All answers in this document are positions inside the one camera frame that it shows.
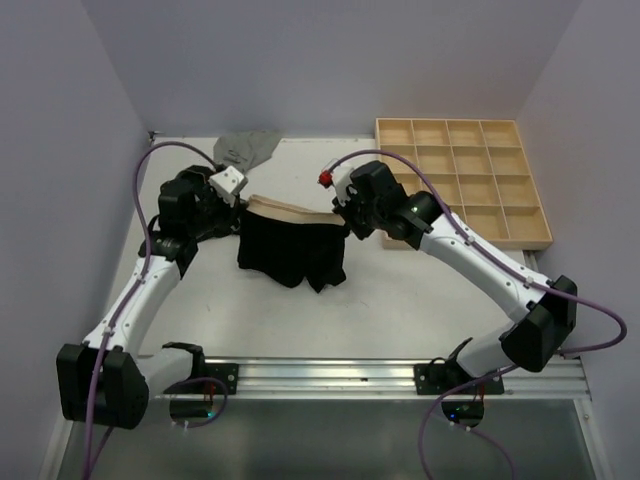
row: black fabric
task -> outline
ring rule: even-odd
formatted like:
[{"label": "black fabric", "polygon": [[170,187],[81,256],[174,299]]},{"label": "black fabric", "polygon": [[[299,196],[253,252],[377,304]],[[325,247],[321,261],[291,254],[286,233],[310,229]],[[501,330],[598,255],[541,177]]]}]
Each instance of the black fabric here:
[{"label": "black fabric", "polygon": [[342,270],[347,227],[287,223],[248,211],[240,224],[240,268],[266,273],[289,288],[306,277],[318,293],[347,279]]}]

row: wooden tray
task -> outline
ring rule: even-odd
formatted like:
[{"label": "wooden tray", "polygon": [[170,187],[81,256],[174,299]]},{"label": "wooden tray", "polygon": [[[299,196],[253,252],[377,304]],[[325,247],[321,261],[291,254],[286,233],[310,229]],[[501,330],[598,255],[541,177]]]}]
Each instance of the wooden tray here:
[{"label": "wooden tray", "polygon": [[[376,141],[416,164],[451,209],[497,247],[543,250],[553,242],[515,122],[378,118]],[[380,160],[407,194],[426,190],[407,166]],[[386,234],[382,243],[409,248]]]}]

